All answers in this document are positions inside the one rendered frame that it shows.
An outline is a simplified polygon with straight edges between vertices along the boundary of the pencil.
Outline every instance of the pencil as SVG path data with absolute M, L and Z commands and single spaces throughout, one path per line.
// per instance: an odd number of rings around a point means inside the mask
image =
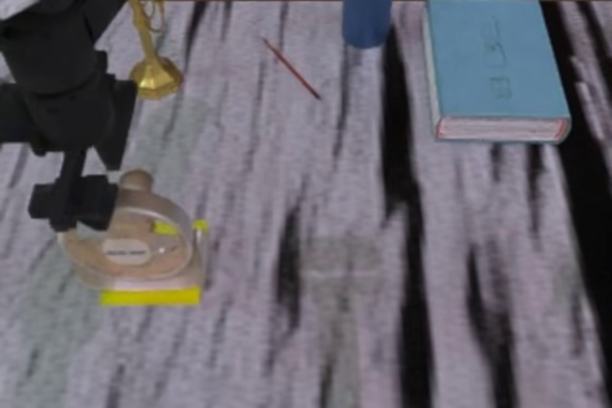
M 306 78 L 304 78 L 302 75 L 299 74 L 299 72 L 294 68 L 294 66 L 292 66 L 287 59 L 285 59 L 285 56 L 283 56 L 279 50 L 273 47 L 272 44 L 268 40 L 266 40 L 264 37 L 261 37 L 261 39 L 264 41 L 264 43 L 270 49 L 270 51 L 274 53 L 276 58 L 278 58 L 278 60 L 285 65 L 285 67 L 289 70 L 289 72 L 291 72 L 294 75 L 294 77 L 299 80 L 299 82 L 304 86 L 304 88 L 310 91 L 310 93 L 314 97 L 316 97 L 318 100 L 321 100 L 321 96 L 317 93 L 317 91 L 315 91 L 315 88 L 313 88 L 310 85 L 310 83 L 306 81 Z

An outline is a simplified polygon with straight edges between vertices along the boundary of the blue cup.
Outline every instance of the blue cup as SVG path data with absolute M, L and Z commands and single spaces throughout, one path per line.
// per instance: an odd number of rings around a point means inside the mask
M 342 35 L 355 48 L 381 46 L 391 26 L 393 0 L 344 0 Z

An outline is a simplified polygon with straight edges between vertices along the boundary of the book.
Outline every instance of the book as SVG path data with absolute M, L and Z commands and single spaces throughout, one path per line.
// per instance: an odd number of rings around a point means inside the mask
M 565 139 L 571 117 L 538 1 L 428 0 L 423 28 L 436 139 Z

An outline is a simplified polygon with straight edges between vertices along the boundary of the yellow clip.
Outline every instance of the yellow clip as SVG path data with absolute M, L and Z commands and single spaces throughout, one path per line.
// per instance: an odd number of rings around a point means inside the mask
M 208 222 L 206 220 L 196 220 L 193 222 L 192 227 L 193 229 L 199 229 L 203 233 L 206 233 L 208 231 Z M 179 230 L 176 226 L 159 220 L 155 222 L 153 231 L 165 236 L 177 236 L 179 234 Z
M 201 289 L 192 287 L 176 290 L 120 291 L 100 293 L 102 306 L 196 306 L 200 304 Z

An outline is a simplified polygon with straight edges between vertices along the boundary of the gold candle holder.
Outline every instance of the gold candle holder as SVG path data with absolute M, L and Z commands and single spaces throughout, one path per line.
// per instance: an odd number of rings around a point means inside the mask
M 159 56 L 153 46 L 151 33 L 165 27 L 165 0 L 129 0 L 134 15 L 134 27 L 141 38 L 144 59 L 134 66 L 130 79 L 138 85 L 139 97 L 161 99 L 177 91 L 183 83 L 183 74 L 169 59 Z M 159 28 L 152 26 L 156 13 L 161 15 Z

